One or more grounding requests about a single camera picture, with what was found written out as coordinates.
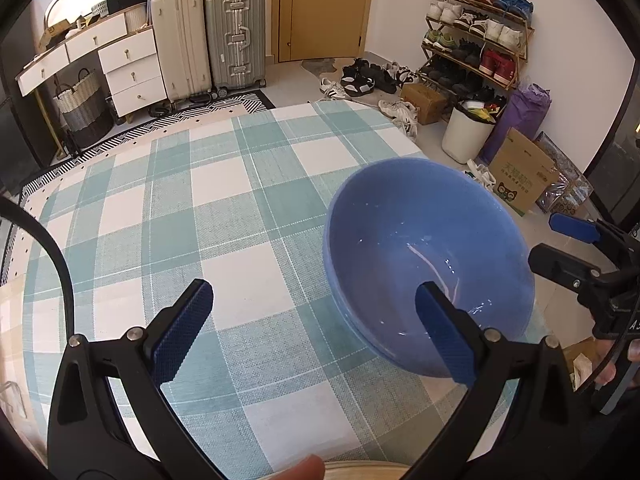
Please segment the right hand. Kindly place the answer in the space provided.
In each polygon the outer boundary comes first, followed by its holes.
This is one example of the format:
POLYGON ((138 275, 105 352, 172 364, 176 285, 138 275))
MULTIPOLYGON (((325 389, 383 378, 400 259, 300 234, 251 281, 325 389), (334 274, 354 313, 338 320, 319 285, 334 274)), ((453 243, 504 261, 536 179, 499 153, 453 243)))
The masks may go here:
MULTIPOLYGON (((612 340, 599 340, 594 341, 594 351, 596 352, 596 360, 594 361, 594 369, 596 370, 601 363, 605 360, 606 356, 610 353, 613 347, 614 341, 612 340)), ((640 358, 640 340, 631 341, 628 351, 627 360, 629 362, 638 362, 640 358)), ((611 358, 606 365, 602 367, 600 374, 596 378, 598 385, 607 385, 615 378, 616 365, 622 362, 622 356, 618 356, 617 359, 611 358)))

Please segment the left hand thumb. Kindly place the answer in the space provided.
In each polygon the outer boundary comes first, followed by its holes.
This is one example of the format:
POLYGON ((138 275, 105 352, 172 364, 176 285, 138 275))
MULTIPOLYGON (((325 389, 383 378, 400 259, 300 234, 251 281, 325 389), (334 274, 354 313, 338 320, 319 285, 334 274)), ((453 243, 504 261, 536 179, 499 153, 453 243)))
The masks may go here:
POLYGON ((326 465, 321 457, 310 454, 301 462, 270 477, 270 480, 323 480, 326 465))

